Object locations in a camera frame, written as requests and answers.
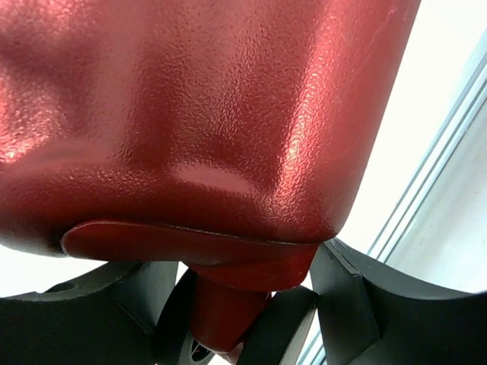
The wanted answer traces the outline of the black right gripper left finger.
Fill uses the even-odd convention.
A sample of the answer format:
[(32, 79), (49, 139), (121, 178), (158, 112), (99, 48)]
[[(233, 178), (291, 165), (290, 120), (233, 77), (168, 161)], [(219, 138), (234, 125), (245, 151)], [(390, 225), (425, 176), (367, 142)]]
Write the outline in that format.
[(153, 364), (176, 262), (109, 262), (44, 293), (1, 300), (3, 364)]

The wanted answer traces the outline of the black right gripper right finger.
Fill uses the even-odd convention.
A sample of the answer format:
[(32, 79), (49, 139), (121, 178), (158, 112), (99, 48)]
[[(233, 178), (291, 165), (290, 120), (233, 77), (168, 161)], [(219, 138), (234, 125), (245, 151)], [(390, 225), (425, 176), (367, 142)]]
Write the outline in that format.
[(486, 294), (431, 284), (338, 239), (310, 268), (329, 364), (484, 364)]

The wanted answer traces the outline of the red hard-shell suitcase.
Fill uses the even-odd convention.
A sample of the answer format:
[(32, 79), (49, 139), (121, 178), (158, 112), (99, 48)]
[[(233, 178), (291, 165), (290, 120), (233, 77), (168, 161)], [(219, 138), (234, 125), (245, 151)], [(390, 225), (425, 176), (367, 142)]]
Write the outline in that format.
[(220, 354), (343, 227), (417, 1), (3, 1), (1, 242), (181, 261)]

